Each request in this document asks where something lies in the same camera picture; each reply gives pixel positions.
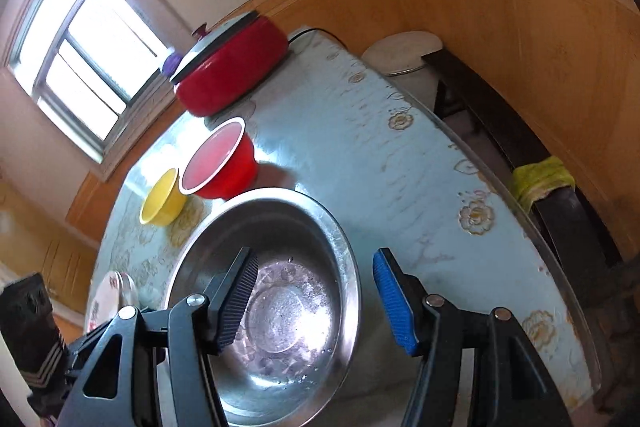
window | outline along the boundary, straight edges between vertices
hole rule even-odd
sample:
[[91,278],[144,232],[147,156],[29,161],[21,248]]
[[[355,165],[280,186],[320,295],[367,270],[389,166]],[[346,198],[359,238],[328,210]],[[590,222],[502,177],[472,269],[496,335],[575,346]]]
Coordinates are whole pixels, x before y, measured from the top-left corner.
[[[5,64],[107,178],[174,99],[159,68],[171,47],[186,53],[193,45],[188,26],[164,0],[15,0],[14,5]],[[3,13],[0,34],[8,19]]]
[[11,65],[44,113],[100,162],[166,54],[125,0],[40,0]]

power cord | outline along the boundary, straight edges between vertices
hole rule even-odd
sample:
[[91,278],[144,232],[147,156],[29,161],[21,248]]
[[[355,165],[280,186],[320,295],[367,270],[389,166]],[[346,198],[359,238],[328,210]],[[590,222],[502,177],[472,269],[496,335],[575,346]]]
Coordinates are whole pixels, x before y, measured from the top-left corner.
[[324,32],[327,35],[331,35],[335,40],[337,40],[338,42],[340,42],[340,45],[347,51],[349,51],[347,45],[342,42],[342,40],[340,40],[339,37],[337,37],[336,35],[334,35],[333,33],[331,33],[329,30],[325,30],[322,28],[308,28],[306,30],[302,30],[300,33],[293,35],[292,38],[289,39],[289,44],[291,44],[294,40],[296,40],[298,37],[301,37],[302,35],[304,35],[305,33],[309,33],[309,32],[315,32],[315,31],[320,31],[320,32]]

pot lid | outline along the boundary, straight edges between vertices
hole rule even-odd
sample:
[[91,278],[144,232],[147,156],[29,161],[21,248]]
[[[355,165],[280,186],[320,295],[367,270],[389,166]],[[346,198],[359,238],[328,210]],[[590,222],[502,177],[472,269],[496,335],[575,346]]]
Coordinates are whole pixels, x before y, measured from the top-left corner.
[[442,41],[429,32],[396,33],[374,42],[362,60],[382,74],[393,76],[419,70],[421,57],[442,49]]
[[259,16],[255,10],[237,17],[233,17],[214,28],[209,35],[200,39],[193,48],[188,51],[171,77],[172,84],[179,84],[185,77],[197,68],[201,63],[218,51],[231,37],[240,30],[252,24]]

wooden cabinet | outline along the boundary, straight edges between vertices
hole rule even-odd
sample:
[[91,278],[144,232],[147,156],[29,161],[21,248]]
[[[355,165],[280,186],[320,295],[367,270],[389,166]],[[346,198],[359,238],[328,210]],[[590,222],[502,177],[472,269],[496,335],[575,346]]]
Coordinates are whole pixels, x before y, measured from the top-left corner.
[[51,298],[84,314],[96,251],[0,180],[0,263],[40,272]]

white lid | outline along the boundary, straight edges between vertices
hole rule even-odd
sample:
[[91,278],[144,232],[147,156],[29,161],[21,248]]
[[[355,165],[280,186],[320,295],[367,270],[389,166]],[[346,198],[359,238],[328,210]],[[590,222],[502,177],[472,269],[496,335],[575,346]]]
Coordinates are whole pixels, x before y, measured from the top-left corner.
[[116,271],[107,272],[95,291],[94,300],[89,307],[89,321],[86,333],[95,330],[103,322],[111,320],[120,309],[120,290],[122,280]]
[[433,33],[396,33],[370,45],[362,60],[382,74],[398,74],[423,67],[420,57],[441,49],[442,41]]

